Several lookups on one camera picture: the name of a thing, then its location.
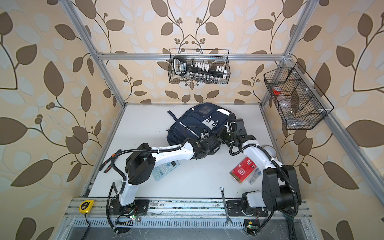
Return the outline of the navy blue school backpack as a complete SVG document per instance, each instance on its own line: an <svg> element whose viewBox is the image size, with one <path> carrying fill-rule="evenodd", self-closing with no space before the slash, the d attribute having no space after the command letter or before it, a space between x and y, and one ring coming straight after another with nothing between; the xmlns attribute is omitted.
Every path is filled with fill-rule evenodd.
<svg viewBox="0 0 384 240"><path fill-rule="evenodd" d="M180 118L171 111L168 114L175 123L168 129L167 142L169 145L182 144L185 139L201 139L219 133L236 115L218 105L203 103L187 110Z"/></svg>

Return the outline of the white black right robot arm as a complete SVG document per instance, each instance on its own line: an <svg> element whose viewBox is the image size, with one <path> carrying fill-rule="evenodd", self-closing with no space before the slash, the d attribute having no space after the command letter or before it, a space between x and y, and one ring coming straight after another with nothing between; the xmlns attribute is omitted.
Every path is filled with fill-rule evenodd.
<svg viewBox="0 0 384 240"><path fill-rule="evenodd" d="M228 130L223 139L230 148L230 155L244 153L262 172L262 189L242 194L241 206L245 215L253 215L259 209L271 214L255 230L255 234L269 222L274 212L281 212L287 220L289 239L296 240L294 218L299 212L302 197L296 170L276 160L275 149L262 147L253 135L248 135L242 119L228 121Z"/></svg>

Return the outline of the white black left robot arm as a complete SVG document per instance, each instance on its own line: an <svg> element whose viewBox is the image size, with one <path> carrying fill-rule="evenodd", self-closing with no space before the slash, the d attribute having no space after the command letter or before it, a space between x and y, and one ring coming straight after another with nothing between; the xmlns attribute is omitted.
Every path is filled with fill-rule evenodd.
<svg viewBox="0 0 384 240"><path fill-rule="evenodd" d="M110 217L113 192L121 208L129 207L135 201L139 186L149 179L157 165L203 159L217 153L222 144L224 141L219 137L211 136L201 140L185 139L181 144L168 147L150 147L144 143L136 149L117 151L112 155L111 168L122 177L122 186L119 190L116 183L112 183L106 205L107 220L115 234L119 235L121 231Z"/></svg>

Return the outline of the red book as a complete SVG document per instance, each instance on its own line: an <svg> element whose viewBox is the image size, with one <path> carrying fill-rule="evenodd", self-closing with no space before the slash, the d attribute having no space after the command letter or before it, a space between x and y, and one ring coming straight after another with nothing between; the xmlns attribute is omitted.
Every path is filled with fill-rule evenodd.
<svg viewBox="0 0 384 240"><path fill-rule="evenodd" d="M249 157L246 157L230 171L230 175L236 182L241 184L257 168L257 165Z"/></svg>

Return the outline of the yellow tape roll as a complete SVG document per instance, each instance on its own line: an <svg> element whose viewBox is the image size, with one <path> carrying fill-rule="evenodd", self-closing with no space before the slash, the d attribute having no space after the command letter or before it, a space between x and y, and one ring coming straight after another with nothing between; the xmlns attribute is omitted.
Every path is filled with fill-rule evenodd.
<svg viewBox="0 0 384 240"><path fill-rule="evenodd" d="M263 146L263 148L264 148L264 150L266 150L268 152L268 154L272 158L275 158L277 156L277 152L276 152L276 150L272 146L265 145L265 146Z"/></svg>

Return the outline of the silver combination wrench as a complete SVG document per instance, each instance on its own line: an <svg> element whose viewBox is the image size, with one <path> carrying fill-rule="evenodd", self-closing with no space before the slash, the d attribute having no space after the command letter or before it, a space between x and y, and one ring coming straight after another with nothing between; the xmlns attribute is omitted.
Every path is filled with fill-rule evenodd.
<svg viewBox="0 0 384 240"><path fill-rule="evenodd" d="M225 210L225 214L226 214L226 224L227 224L227 226L231 226L233 222L232 222L230 215L229 215L229 210L228 210L228 206L227 206L226 198L225 198L225 194L224 194L224 187L220 187L220 192L221 192L224 210Z"/></svg>

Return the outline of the light blue calculator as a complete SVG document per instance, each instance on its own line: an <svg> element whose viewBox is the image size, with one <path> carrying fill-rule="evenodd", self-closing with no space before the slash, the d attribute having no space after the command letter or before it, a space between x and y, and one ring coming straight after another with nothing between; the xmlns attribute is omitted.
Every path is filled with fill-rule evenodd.
<svg viewBox="0 0 384 240"><path fill-rule="evenodd" d="M156 165L152 171L155 181L159 181L180 165L179 161L173 161L162 165Z"/></svg>

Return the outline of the red cap clear bottle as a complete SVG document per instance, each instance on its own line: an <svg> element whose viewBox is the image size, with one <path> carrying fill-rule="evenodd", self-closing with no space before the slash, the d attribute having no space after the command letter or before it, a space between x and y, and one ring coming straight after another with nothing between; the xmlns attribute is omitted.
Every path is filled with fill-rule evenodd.
<svg viewBox="0 0 384 240"><path fill-rule="evenodd" d="M278 110L284 112L292 111L292 103L290 96L285 96L283 94L283 89L281 87L273 87L273 97L276 100L276 107Z"/></svg>

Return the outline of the orange black pliers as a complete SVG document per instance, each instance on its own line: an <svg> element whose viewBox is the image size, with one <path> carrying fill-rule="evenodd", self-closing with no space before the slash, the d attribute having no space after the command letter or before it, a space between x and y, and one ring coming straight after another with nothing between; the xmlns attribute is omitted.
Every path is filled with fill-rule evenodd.
<svg viewBox="0 0 384 240"><path fill-rule="evenodd" d="M107 173L111 168L111 160L114 158L116 154L112 154L107 160L105 160L99 167L99 171L103 170L103 173Z"/></svg>

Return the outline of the yellow tape measure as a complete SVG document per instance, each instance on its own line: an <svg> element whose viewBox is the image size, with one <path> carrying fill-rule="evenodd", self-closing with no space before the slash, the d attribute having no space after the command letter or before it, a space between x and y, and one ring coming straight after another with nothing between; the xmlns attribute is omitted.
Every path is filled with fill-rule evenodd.
<svg viewBox="0 0 384 240"><path fill-rule="evenodd" d="M89 214L93 208L94 203L94 200L86 200L82 202L79 206L79 212L82 214Z"/></svg>

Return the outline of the socket set black rail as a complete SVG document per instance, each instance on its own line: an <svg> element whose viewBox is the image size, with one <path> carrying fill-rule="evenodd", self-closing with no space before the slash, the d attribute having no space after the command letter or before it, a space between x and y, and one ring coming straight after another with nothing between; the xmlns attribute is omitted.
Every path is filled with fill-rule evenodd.
<svg viewBox="0 0 384 240"><path fill-rule="evenodd" d="M191 78L209 76L227 79L230 76L229 63L226 58L208 55L175 55L170 57L169 69L173 74Z"/></svg>

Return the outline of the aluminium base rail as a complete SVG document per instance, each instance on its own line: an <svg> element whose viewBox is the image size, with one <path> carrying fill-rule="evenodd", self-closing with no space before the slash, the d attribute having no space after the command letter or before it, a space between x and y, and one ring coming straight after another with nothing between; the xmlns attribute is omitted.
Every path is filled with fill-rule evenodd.
<svg viewBox="0 0 384 240"><path fill-rule="evenodd" d="M269 216L264 209L253 215L246 215L241 210L239 199L228 199L229 213L225 213L223 202L219 198L213 199L172 199L150 198L137 200L137 206L129 214L141 217L139 222L130 220L118 213L116 205L107 207L106 198L96 198L89 214L79 212L84 198L74 198L68 206L65 217L73 221L76 227L85 227L91 223L95 227L108 228L109 223L120 228L229 228L241 229L245 224L256 220L263 221ZM232 220L226 224L226 217Z"/></svg>

